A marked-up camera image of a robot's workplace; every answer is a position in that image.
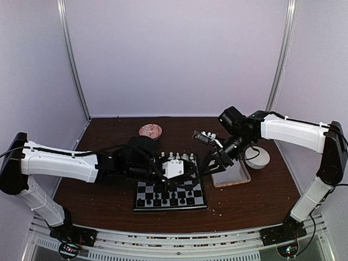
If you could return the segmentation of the black and white chessboard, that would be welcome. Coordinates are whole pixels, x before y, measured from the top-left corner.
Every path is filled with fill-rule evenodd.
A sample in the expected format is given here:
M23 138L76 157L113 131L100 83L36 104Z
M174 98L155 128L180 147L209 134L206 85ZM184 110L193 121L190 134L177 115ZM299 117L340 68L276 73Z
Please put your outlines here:
M206 209L207 206L207 200L206 200L206 194L204 191L203 182L201 180L198 167L197 167L197 156L194 153L191 154L179 154L177 153L175 156L171 152L168 156L169 159L175 158L175 159L183 159L186 161L191 162L195 168L190 172L190 177L185 179L184 182L179 185L178 187L171 187L169 185L166 185L164 182L161 183L145 183L145 182L138 182L137 189L135 193L135 200L134 200L134 212L161 212L166 210L193 210L193 209ZM200 197L194 197L194 190L200 191ZM185 205L180 205L180 192L185 192ZM162 204L162 193L167 192L167 204ZM172 192L175 192L177 199L177 205L171 206L170 205L170 199ZM154 197L154 194L159 194L159 200L161 200L161 206L154 207L153 206L153 200L156 199ZM195 204L193 205L187 205L187 198L193 197L195 199ZM137 200L142 199L144 201L142 206L137 205ZM147 205L146 200L150 199L151 204Z

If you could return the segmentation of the wooden rimmed metal tray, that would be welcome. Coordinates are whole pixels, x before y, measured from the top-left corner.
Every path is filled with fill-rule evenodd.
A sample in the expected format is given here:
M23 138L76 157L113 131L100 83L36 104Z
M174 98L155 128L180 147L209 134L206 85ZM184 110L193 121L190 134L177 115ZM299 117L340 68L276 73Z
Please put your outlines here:
M212 174L211 178L216 188L240 185L251 181L251 176L242 161L236 161L233 166L228 167L224 172Z

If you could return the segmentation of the black chess knight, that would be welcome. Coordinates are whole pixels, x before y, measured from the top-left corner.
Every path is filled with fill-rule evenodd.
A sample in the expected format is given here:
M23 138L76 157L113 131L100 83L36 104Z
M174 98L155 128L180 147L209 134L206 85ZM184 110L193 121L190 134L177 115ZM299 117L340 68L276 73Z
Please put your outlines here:
M154 206L154 207L161 206L161 200L159 200L159 199L154 199L154 200L153 200L153 206Z

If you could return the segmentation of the black chess king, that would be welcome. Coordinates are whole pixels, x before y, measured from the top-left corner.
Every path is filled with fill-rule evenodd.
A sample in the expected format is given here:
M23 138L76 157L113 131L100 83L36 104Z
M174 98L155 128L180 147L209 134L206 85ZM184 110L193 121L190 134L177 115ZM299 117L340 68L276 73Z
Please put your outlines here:
M171 206L176 206L177 205L177 199L176 198L170 199L170 205Z

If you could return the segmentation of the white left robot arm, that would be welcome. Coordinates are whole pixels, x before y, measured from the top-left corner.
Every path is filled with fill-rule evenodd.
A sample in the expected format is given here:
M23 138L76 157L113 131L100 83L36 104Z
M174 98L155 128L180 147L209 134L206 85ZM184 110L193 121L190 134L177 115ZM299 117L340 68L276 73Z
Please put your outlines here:
M157 144L146 136L131 137L124 145L94 151L69 151L39 145L19 132L1 166L1 191L21 197L66 241L78 237L71 213L55 203L35 181L35 175L72 178L86 183L114 185L123 180L160 183L182 188L198 172L192 158L159 156Z

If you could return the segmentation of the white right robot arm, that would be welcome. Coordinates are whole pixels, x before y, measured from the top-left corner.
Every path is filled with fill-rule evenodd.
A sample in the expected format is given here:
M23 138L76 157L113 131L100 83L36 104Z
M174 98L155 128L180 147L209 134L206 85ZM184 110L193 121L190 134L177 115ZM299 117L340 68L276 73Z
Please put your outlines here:
M304 220L340 184L347 165L347 139L340 122L314 123L292 119L274 111L257 110L249 116L236 107L225 109L218 122L227 131L225 139L214 133L195 132L193 138L212 146L204 156L200 172L211 175L233 166L247 146L259 140L297 147L299 170L308 175L298 201L288 211L277 235L290 240L299 234Z

